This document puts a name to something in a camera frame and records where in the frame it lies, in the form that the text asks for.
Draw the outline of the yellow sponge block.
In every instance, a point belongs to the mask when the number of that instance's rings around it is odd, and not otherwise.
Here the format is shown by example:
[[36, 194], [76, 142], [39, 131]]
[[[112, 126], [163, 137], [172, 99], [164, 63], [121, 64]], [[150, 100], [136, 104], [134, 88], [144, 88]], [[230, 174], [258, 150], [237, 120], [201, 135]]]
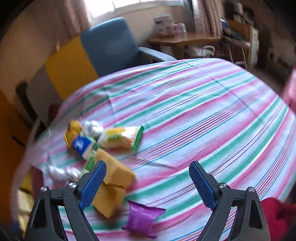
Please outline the yellow sponge block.
[[125, 193], [123, 187], [106, 185], [103, 182], [92, 201], [92, 205], [106, 218], [111, 218], [121, 206]]
[[104, 161], [106, 164], [106, 175], [103, 180], [106, 185], [119, 186], [126, 189], [136, 179], [135, 173], [130, 168], [103, 149], [96, 150], [95, 161]]

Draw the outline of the blue tissue pack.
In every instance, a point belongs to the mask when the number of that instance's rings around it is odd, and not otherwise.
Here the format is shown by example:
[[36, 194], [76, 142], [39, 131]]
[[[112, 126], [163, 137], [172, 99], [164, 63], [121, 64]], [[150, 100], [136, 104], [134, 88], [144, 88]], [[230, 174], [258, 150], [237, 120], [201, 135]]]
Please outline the blue tissue pack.
[[92, 152], [98, 148], [94, 138], [78, 135], [71, 144], [71, 147], [85, 160], [88, 160]]

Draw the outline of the purple snack packet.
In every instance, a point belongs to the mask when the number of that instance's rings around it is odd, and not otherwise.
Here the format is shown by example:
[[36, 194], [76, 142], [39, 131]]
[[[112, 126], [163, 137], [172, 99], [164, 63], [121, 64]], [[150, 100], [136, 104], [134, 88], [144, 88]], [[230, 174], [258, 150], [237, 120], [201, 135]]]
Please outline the purple snack packet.
[[128, 220], [126, 225], [123, 225], [121, 228], [155, 240], [157, 235], [152, 231], [153, 222], [156, 218], [163, 215], [166, 209], [146, 206], [131, 200], [128, 200], [128, 205]]

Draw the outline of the yellow tape measure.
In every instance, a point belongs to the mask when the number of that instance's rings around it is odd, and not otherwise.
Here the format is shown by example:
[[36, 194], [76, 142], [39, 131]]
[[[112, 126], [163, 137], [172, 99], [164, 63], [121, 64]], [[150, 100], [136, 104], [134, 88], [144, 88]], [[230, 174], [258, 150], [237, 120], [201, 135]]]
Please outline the yellow tape measure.
[[72, 142], [78, 135], [82, 133], [82, 126], [77, 120], [69, 121], [66, 132], [64, 133], [64, 140], [68, 146], [68, 149], [72, 149]]

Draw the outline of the white plastic bundle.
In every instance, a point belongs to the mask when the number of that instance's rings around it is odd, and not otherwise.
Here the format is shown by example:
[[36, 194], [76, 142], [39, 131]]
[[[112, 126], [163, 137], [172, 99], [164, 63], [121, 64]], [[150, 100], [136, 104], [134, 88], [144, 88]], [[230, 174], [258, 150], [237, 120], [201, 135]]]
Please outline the white plastic bundle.
[[103, 132], [103, 126], [95, 120], [89, 120], [82, 124], [82, 130], [86, 136], [97, 140]]

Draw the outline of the yellow green noodle packet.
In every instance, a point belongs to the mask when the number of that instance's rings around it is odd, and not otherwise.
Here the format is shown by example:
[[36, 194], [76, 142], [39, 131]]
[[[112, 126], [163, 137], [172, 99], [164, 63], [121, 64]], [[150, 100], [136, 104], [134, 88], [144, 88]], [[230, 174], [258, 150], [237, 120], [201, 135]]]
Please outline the yellow green noodle packet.
[[143, 126], [106, 128], [97, 144], [103, 149], [127, 149], [135, 151], [140, 143]]

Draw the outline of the red cloth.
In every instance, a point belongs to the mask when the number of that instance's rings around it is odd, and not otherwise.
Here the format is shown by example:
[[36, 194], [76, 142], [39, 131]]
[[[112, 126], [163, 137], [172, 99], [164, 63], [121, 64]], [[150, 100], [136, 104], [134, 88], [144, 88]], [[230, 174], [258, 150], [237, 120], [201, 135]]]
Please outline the red cloth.
[[269, 227], [270, 240], [281, 240], [295, 221], [295, 204], [287, 204], [275, 198], [261, 201]]

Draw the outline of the green small packet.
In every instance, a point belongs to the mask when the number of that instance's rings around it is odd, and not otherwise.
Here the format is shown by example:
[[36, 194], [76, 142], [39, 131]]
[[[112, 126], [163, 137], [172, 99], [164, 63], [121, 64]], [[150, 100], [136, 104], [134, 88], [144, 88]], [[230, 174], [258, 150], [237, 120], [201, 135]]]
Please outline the green small packet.
[[89, 158], [86, 160], [82, 170], [81, 170], [81, 175], [84, 175], [85, 173], [89, 173], [93, 167], [95, 166], [95, 155], [96, 155], [96, 150], [92, 150], [90, 155], [89, 155]]

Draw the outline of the striped bed sheet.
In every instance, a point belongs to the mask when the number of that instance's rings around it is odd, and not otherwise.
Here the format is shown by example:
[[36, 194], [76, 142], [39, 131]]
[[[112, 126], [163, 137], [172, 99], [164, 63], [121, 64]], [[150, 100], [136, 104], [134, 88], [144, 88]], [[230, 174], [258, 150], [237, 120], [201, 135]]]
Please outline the striped bed sheet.
[[294, 113], [268, 85], [222, 59], [145, 65], [81, 87], [27, 146], [17, 181], [47, 161], [83, 166], [64, 141], [70, 120], [144, 127], [135, 152], [111, 151], [137, 178], [119, 211], [107, 219], [85, 210], [100, 240], [144, 240], [121, 228], [129, 200], [166, 209], [153, 225], [158, 240], [196, 240], [211, 211], [189, 176], [192, 161], [231, 188], [254, 187], [260, 199], [285, 201], [295, 184]]

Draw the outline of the cluttered shelf unit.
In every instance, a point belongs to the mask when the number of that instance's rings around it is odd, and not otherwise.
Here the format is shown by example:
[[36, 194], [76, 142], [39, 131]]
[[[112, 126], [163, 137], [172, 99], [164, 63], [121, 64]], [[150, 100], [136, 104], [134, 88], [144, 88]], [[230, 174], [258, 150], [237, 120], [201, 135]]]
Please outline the cluttered shelf unit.
[[[256, 65], [259, 51], [258, 30], [254, 27], [253, 9], [239, 1], [222, 1], [224, 16], [222, 23], [223, 40], [227, 43], [230, 61], [246, 70]], [[234, 60], [232, 49], [241, 51], [241, 60]]]

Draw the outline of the grey yellow blue headboard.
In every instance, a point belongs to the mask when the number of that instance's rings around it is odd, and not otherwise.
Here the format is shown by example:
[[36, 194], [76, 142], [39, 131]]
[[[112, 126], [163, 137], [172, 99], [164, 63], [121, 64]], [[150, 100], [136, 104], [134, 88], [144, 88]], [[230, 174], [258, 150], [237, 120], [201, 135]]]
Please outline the grey yellow blue headboard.
[[50, 56], [24, 83], [19, 98], [33, 121], [39, 119], [49, 126], [50, 108], [99, 77], [173, 60], [170, 55], [138, 46], [125, 18], [115, 18], [81, 33]]

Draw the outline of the wooden side table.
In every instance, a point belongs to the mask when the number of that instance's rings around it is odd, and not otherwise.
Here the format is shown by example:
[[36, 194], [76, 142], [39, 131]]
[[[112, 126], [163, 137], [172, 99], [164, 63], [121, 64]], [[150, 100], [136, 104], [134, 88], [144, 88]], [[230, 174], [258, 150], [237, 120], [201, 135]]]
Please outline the wooden side table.
[[149, 38], [148, 42], [153, 49], [160, 51], [161, 46], [169, 46], [173, 49], [173, 54], [177, 60], [184, 59], [185, 46], [197, 45], [200, 43], [211, 43], [220, 41], [220, 37], [214, 37], [201, 33], [182, 33], [175, 35], [174, 37], [155, 37]]

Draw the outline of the pink curtain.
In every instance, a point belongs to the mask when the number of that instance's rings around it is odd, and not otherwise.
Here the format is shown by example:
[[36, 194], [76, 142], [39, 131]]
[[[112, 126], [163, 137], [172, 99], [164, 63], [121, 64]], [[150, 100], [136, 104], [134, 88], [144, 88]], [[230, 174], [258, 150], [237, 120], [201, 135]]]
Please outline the pink curtain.
[[222, 1], [194, 0], [192, 7], [195, 32], [221, 37], [222, 23], [220, 17], [224, 15]]

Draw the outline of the white box on table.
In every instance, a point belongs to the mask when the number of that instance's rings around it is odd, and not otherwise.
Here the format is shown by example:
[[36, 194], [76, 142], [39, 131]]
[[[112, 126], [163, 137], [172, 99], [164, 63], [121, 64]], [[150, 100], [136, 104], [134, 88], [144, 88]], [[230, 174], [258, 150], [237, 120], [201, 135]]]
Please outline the white box on table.
[[162, 15], [154, 18], [154, 27], [157, 33], [162, 35], [172, 35], [173, 30], [171, 28], [171, 15]]

